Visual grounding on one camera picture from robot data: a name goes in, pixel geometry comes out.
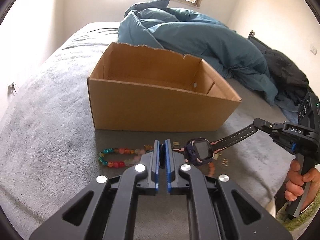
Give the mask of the right hand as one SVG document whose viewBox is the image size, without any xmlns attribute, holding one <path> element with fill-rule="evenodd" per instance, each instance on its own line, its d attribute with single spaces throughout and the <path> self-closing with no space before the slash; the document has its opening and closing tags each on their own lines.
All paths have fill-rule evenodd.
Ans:
<svg viewBox="0 0 320 240">
<path fill-rule="evenodd" d="M 296 160 L 291 161 L 290 169 L 287 173 L 289 180 L 285 186 L 286 190 L 284 196 L 286 200 L 290 202 L 296 200 L 304 193 L 302 186 L 307 182 L 311 182 L 308 194 L 301 208 L 301 211 L 304 211 L 315 200 L 319 191 L 319 170 L 314 167 L 303 176 L 299 174 L 299 170 L 299 162 Z"/>
</svg>

